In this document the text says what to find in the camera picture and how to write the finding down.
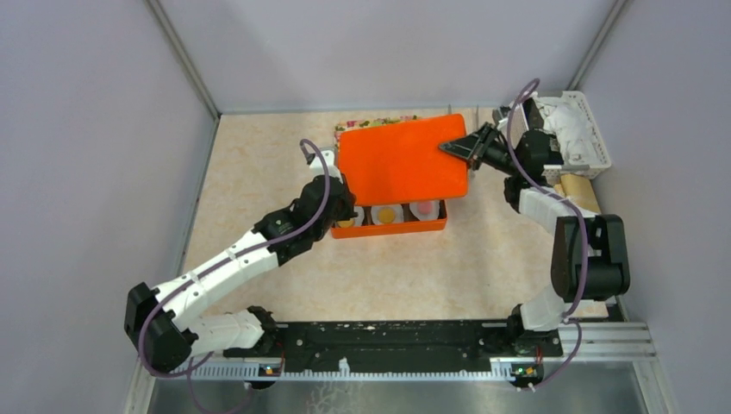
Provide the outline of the pink cookie packed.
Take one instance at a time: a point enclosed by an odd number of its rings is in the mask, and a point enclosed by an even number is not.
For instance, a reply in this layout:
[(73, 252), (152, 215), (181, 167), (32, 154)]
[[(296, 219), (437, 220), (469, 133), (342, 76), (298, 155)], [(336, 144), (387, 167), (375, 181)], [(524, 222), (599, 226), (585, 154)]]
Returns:
[(420, 215), (432, 215), (435, 212), (434, 201), (425, 201), (415, 204), (416, 211)]

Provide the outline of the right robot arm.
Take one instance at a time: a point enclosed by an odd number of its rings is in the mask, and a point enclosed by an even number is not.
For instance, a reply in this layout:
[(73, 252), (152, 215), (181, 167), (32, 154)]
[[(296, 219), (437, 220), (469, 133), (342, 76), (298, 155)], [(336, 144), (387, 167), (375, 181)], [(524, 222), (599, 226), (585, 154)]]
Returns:
[(505, 332), (508, 349), (517, 355), (530, 354), (540, 345), (540, 332), (558, 328), (582, 301), (604, 301), (630, 286), (622, 219), (581, 208), (549, 186), (544, 167), (560, 157), (552, 141), (550, 135), (530, 129), (512, 145), (486, 123), (439, 145), (441, 152), (464, 161), (471, 171), (488, 165), (506, 173), (506, 202), (553, 237), (551, 284), (516, 306), (515, 326)]

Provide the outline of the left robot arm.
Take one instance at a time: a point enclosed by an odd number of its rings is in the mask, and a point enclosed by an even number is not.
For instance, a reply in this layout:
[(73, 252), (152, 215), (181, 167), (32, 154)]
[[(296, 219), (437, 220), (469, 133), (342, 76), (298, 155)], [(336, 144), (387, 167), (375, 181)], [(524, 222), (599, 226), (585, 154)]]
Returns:
[(216, 317), (203, 312), (248, 281), (311, 250), (334, 223), (354, 216), (354, 202), (345, 178), (317, 175), (289, 206), (266, 214), (201, 266), (157, 286), (142, 282), (131, 288), (124, 331), (142, 365), (155, 376), (173, 378), (175, 369), (198, 354), (228, 348), (270, 354), (277, 335), (260, 308)]

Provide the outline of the orange box lid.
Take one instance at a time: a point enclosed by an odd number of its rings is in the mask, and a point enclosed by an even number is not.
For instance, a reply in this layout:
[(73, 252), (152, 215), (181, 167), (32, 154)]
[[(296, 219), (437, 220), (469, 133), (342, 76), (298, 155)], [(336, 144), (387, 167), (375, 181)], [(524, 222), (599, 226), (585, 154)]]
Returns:
[(466, 163), (439, 145), (464, 136), (460, 114), (349, 130), (337, 164), (358, 205), (461, 198), (469, 187)]

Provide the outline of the orange cookie box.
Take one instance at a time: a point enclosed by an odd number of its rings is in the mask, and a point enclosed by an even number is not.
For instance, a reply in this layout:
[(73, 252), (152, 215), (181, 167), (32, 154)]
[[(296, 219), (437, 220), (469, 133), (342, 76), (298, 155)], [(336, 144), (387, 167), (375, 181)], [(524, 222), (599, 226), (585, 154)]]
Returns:
[(337, 221), (332, 228), (335, 239), (377, 235), (400, 235), (443, 230), (447, 224), (444, 200), (355, 206), (355, 217)]

